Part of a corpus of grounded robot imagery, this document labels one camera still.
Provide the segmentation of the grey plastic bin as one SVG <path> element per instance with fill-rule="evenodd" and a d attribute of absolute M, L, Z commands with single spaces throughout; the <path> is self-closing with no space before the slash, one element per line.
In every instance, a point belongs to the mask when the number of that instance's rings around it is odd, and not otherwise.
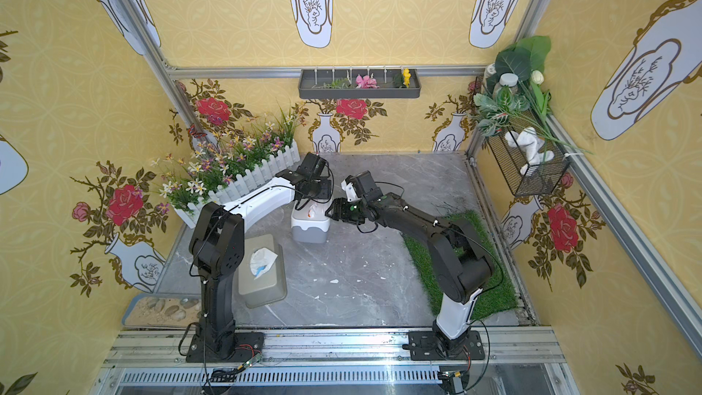
<path fill-rule="evenodd" d="M 327 242 L 329 223 L 313 223 L 312 225 L 292 226 L 292 238 L 300 243 L 324 244 Z"/>

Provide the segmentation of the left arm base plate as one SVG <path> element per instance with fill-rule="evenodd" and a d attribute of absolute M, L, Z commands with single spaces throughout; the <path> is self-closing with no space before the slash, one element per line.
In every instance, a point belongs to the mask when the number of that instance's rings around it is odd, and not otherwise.
<path fill-rule="evenodd" d="M 263 332 L 234 332 L 213 339 L 205 334 L 195 334 L 191 341 L 186 363 L 241 363 L 253 358 L 263 348 Z"/>

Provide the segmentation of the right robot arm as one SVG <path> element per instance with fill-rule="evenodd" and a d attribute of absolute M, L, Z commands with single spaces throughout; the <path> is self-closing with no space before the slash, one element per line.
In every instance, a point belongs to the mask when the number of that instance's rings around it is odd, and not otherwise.
<path fill-rule="evenodd" d="M 347 177 L 341 188 L 344 195 L 332 201 L 325 215 L 357 227 L 369 221 L 422 244 L 442 291 L 441 309 L 433 323 L 436 336 L 448 345 L 464 339 L 477 301 L 497 269 L 472 223 L 435 217 L 396 192 L 383 192 L 369 171 Z"/>

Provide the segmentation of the blue tissue paper pack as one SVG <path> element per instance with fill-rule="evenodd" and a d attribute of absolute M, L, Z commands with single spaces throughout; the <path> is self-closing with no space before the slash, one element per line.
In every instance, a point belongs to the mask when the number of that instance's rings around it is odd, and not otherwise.
<path fill-rule="evenodd" d="M 267 274 L 277 261 L 278 254 L 269 248 L 260 248 L 253 252 L 250 258 L 250 272 L 254 279 Z"/>

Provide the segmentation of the white tissue box lid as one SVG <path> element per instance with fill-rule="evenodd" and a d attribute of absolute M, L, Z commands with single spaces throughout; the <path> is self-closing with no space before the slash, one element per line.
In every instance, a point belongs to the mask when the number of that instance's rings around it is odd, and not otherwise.
<path fill-rule="evenodd" d="M 304 208 L 294 208 L 292 210 L 291 224 L 293 228 L 300 230 L 321 230 L 328 232 L 331 219 L 325 215 L 327 204 L 310 201 Z"/>

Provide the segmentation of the beige tissue box lid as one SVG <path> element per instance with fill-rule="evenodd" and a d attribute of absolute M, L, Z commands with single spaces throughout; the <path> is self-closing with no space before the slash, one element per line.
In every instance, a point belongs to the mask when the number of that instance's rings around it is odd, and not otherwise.
<path fill-rule="evenodd" d="M 238 274 L 239 296 L 249 309 L 277 303 L 287 296 L 283 249 L 272 234 L 245 241 Z"/>

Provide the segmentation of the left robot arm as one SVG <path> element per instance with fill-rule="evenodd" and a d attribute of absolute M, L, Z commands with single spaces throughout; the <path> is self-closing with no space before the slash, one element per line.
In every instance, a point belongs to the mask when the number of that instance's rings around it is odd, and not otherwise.
<path fill-rule="evenodd" d="M 245 256 L 245 232 L 268 214 L 294 201 L 331 199 L 332 170 L 309 153 L 296 169 L 278 172 L 268 183 L 222 205 L 206 204 L 200 212 L 189 251 L 189 274 L 199 279 L 201 315 L 194 336 L 181 355 L 188 363 L 243 362 L 261 352 L 265 334 L 239 333 L 232 309 L 234 276 Z"/>

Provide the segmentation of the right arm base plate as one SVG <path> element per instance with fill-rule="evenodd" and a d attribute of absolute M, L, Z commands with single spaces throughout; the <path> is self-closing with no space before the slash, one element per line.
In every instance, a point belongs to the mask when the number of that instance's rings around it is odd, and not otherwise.
<path fill-rule="evenodd" d="M 480 334 L 468 330 L 457 339 L 448 339 L 441 332 L 411 331 L 402 346 L 413 361 L 484 360 L 486 351 Z"/>

